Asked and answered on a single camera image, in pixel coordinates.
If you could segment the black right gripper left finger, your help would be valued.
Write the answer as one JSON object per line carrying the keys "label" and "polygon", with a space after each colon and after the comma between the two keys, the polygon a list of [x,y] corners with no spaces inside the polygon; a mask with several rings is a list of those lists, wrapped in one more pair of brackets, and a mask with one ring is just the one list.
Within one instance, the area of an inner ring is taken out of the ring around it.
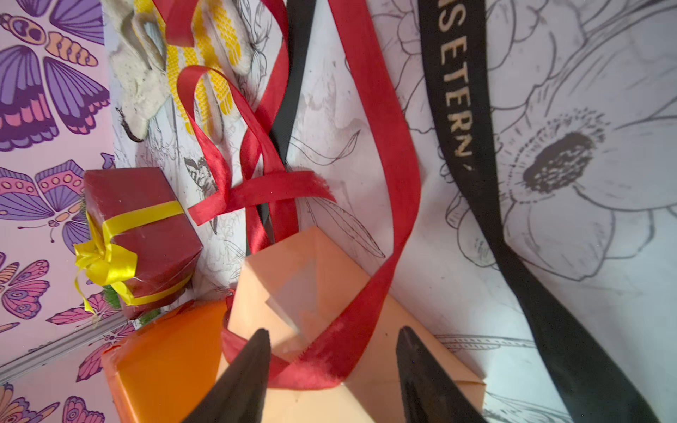
{"label": "black right gripper left finger", "polygon": [[269,332],[259,329],[183,422],[261,422],[271,357]]}

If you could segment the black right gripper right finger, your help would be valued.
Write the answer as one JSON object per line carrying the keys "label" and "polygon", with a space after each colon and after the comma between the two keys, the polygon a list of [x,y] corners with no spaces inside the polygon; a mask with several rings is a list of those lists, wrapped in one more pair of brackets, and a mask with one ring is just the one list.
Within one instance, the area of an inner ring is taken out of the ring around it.
{"label": "black right gripper right finger", "polygon": [[411,327],[400,329],[396,354],[407,423],[485,421]]}

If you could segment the large orange gift box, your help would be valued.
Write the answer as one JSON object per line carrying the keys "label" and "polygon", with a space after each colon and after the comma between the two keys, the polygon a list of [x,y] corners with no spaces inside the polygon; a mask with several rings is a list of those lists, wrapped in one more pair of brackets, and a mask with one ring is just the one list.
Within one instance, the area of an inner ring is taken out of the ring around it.
{"label": "large orange gift box", "polygon": [[102,354],[121,422],[181,422],[216,381],[225,301],[190,301]]}

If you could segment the dark red gift box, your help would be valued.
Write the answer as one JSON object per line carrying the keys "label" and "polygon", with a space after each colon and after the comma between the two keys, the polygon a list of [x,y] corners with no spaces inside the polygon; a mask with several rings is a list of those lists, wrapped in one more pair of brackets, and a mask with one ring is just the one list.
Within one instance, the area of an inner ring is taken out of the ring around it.
{"label": "dark red gift box", "polygon": [[[84,176],[86,216],[98,229],[102,223],[122,213],[178,201],[167,178],[157,167],[88,170]],[[136,277],[126,281],[134,296],[157,294],[194,274],[203,249],[190,220],[182,215],[137,227],[113,239],[113,243],[139,257]],[[161,301],[143,306],[127,306],[135,317],[176,301],[188,287]]]}

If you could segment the yellow ribbon on red box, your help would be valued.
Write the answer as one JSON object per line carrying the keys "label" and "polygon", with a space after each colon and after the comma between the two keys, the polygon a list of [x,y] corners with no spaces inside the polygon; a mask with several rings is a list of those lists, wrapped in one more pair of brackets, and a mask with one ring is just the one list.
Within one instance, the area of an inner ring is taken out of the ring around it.
{"label": "yellow ribbon on red box", "polygon": [[87,216],[92,239],[75,246],[78,273],[86,273],[87,278],[99,287],[111,286],[128,306],[155,303],[182,291],[192,279],[192,273],[181,282],[157,294],[134,296],[126,281],[136,277],[139,257],[136,253],[113,243],[113,239],[120,234],[182,214],[183,208],[174,200],[119,214],[105,220],[101,229],[97,228],[91,216]]}

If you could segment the green artificial grass mat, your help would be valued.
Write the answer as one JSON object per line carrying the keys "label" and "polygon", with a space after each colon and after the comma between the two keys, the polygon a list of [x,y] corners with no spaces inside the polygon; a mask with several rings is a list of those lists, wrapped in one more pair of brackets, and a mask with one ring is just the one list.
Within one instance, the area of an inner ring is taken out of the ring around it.
{"label": "green artificial grass mat", "polygon": [[104,287],[102,289],[102,296],[104,300],[106,301],[113,310],[116,311],[121,311],[123,314],[126,316],[126,318],[129,321],[134,322],[134,325],[138,328],[146,326],[150,322],[152,322],[154,319],[160,316],[161,311],[159,309],[155,310],[149,310],[145,311],[139,315],[136,315],[135,317],[132,317],[130,313],[132,311],[130,310],[129,307],[127,307],[123,301],[120,299],[118,294],[115,292],[115,290],[112,287]]}

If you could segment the yellow dotted work glove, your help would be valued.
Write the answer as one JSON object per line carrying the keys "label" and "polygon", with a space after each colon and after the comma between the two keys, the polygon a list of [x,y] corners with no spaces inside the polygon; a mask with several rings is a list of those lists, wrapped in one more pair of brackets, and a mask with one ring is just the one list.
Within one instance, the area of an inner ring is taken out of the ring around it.
{"label": "yellow dotted work glove", "polygon": [[[229,77],[248,75],[254,59],[250,3],[199,1],[190,21],[194,37],[191,47],[167,44],[167,24],[152,1],[133,1],[132,10],[132,33],[147,54],[151,69],[162,75],[177,113],[187,132],[192,133],[177,91],[179,73],[188,66],[202,65]],[[194,108],[203,131],[218,143],[224,139],[227,128],[240,117],[229,84],[212,72],[197,84]]]}

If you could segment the beige knit work glove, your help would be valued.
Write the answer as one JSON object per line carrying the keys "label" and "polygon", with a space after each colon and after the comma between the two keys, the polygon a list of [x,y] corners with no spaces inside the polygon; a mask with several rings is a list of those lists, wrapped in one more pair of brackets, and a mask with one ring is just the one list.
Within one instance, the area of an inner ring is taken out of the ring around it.
{"label": "beige knit work glove", "polygon": [[119,40],[109,54],[122,88],[117,110],[128,138],[141,143],[151,120],[170,97],[160,21],[154,10],[142,12],[132,1],[104,1],[102,6]]}

